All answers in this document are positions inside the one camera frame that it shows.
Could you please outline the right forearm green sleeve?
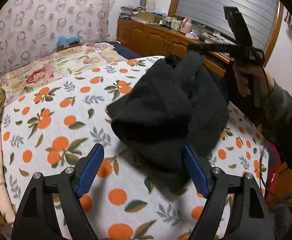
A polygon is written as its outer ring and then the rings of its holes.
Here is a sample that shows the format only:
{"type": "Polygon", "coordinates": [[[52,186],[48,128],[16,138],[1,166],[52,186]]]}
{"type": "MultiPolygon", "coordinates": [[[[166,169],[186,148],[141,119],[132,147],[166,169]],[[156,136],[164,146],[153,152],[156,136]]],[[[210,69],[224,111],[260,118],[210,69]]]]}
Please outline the right forearm green sleeve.
{"type": "Polygon", "coordinates": [[[275,83],[273,92],[263,104],[263,109],[264,137],[276,147],[281,161],[287,163],[292,171],[292,97],[275,83]]]}

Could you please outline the person's right hand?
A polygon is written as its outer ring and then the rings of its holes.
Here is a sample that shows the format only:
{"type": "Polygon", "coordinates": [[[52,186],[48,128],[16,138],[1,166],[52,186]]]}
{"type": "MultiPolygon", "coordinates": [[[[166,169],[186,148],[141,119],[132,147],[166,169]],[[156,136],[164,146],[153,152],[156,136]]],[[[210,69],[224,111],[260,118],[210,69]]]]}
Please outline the person's right hand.
{"type": "Polygon", "coordinates": [[[233,71],[241,96],[247,97],[255,89],[257,89],[257,94],[262,99],[267,99],[271,96],[275,87],[275,81],[264,67],[252,64],[241,66],[235,61],[233,71]]]}

